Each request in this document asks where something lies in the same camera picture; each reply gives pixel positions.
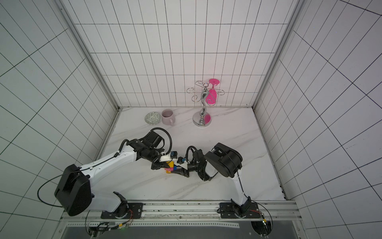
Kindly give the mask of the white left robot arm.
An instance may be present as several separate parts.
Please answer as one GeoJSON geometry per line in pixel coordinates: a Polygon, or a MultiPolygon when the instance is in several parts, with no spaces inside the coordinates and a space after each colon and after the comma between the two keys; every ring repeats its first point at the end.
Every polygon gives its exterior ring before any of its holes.
{"type": "Polygon", "coordinates": [[[72,164],[64,170],[54,192],[55,198],[69,216],[86,210],[101,210],[120,219],[129,212],[128,202],[120,193],[109,189],[97,191],[95,185],[116,170],[138,159],[154,161],[163,152],[158,145],[163,138],[154,131],[142,139],[125,139],[118,150],[89,164],[77,167],[72,164]]]}

